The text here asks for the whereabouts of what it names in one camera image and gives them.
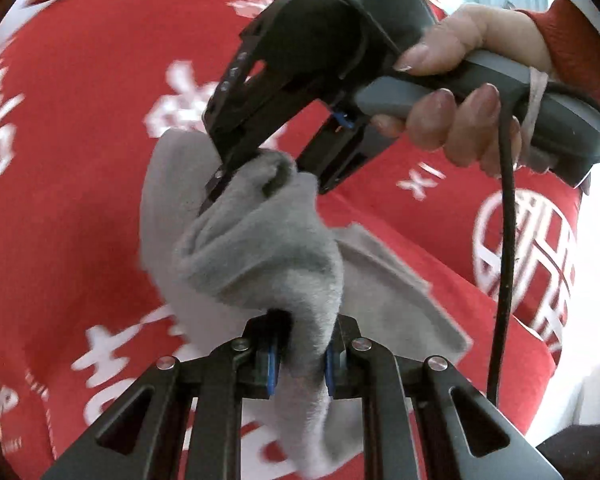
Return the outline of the right forearm in sleeve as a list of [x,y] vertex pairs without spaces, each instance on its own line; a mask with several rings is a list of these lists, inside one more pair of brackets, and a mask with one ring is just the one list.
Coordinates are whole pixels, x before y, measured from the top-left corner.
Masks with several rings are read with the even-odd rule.
[[592,0],[553,0],[522,12],[539,29],[555,74],[600,102],[600,9]]

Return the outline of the person's right hand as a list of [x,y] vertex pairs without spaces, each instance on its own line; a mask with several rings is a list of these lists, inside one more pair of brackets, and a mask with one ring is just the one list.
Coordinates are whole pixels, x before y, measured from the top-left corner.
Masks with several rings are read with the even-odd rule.
[[[535,24],[520,12],[464,4],[431,27],[396,62],[413,76],[446,73],[473,50],[486,49],[524,66],[549,73],[550,54]],[[405,119],[377,115],[372,124],[385,136],[404,133],[425,151],[441,148],[449,162],[466,168],[475,162],[490,177],[502,174],[498,154],[501,101],[493,84],[483,84],[458,104],[440,89],[425,96]]]

